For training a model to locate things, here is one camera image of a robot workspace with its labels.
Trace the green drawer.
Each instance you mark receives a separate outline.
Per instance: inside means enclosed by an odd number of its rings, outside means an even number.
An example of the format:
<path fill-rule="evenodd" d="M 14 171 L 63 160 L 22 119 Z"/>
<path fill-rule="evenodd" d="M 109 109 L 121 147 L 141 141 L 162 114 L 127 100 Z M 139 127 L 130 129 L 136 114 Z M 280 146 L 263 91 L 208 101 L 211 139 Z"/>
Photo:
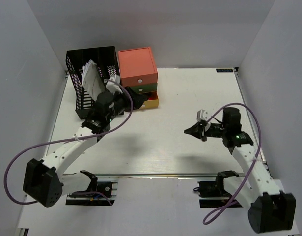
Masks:
<path fill-rule="evenodd" d="M 150 84 L 139 84 L 136 86 L 130 86 L 132 91 L 134 91 L 137 94 L 143 94 L 143 93 L 151 93 L 156 92 L 158 87 L 158 83 L 150 83 Z"/>

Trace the yellow bottom drawer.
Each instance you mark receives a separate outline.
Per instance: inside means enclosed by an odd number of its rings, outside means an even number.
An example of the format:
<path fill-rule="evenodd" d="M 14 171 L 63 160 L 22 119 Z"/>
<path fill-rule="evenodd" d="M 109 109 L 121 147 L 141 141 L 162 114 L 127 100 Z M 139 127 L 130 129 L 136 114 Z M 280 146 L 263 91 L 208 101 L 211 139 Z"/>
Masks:
<path fill-rule="evenodd" d="M 143 95 L 151 96 L 151 100 L 144 101 L 143 105 L 140 107 L 140 110 L 144 109 L 154 109 L 159 106 L 159 98 L 157 92 L 144 93 Z"/>

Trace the coral top drawer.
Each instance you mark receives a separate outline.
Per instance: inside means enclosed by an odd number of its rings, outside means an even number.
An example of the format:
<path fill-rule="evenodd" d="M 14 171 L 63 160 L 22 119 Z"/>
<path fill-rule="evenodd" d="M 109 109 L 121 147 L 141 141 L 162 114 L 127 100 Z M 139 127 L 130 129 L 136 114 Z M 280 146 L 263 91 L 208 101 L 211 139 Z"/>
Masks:
<path fill-rule="evenodd" d="M 139 76 L 131 76 L 131 77 L 121 77 L 121 82 L 123 86 L 137 86 L 144 84 L 152 84 L 158 81 L 158 74 L 145 74 Z"/>

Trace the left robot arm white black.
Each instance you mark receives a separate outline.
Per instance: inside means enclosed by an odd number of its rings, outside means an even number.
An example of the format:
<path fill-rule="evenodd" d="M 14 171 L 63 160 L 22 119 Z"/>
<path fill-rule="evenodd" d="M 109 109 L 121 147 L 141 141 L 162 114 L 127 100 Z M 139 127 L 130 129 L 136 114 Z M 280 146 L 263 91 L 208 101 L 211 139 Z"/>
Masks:
<path fill-rule="evenodd" d="M 105 91 L 98 95 L 85 121 L 71 141 L 41 160 L 32 159 L 25 171 L 23 190 L 45 207 L 53 206 L 68 194 L 97 195 L 97 177 L 85 170 L 66 174 L 68 167 L 87 149 L 97 144 L 110 131 L 111 121 L 124 111 L 139 109 L 147 96 L 130 87 L 123 92 Z"/>

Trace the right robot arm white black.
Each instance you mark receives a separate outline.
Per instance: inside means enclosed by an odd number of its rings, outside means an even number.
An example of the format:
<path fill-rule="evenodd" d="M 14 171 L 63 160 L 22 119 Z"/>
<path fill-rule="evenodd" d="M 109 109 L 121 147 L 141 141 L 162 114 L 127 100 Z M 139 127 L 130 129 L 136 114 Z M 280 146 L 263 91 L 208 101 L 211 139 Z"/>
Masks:
<path fill-rule="evenodd" d="M 216 192 L 221 196 L 229 195 L 225 205 L 220 206 L 204 219 L 203 224 L 211 224 L 227 208 L 240 204 L 247 209 L 247 218 L 257 234 L 291 230 L 293 227 L 296 199 L 293 194 L 285 193 L 274 181 L 265 165 L 258 158 L 260 146 L 255 146 L 250 135 L 242 131 L 241 114 L 238 103 L 229 103 L 219 109 L 222 121 L 212 123 L 214 115 L 205 110 L 197 112 L 197 122 L 184 130 L 205 142 L 209 137 L 221 138 L 231 156 L 242 168 L 245 176 L 235 171 L 217 173 Z"/>

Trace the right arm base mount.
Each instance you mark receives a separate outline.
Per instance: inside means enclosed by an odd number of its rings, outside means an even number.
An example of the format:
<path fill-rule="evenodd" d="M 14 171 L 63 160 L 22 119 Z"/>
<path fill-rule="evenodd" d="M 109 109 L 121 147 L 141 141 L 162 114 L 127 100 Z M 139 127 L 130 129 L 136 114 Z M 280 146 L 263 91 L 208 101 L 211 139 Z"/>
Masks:
<path fill-rule="evenodd" d="M 217 189 L 214 179 L 206 178 L 198 181 L 193 192 L 199 197 L 199 207 L 201 209 L 215 209 L 226 205 L 231 195 Z"/>

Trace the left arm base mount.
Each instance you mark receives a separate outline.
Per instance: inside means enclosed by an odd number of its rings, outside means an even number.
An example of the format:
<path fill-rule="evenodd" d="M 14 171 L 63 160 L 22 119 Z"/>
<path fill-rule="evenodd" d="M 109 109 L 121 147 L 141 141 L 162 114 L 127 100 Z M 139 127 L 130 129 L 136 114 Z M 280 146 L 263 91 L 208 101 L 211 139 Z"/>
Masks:
<path fill-rule="evenodd" d="M 117 178 L 100 177 L 82 170 L 64 174 L 62 181 L 67 206 L 112 206 L 117 196 Z"/>

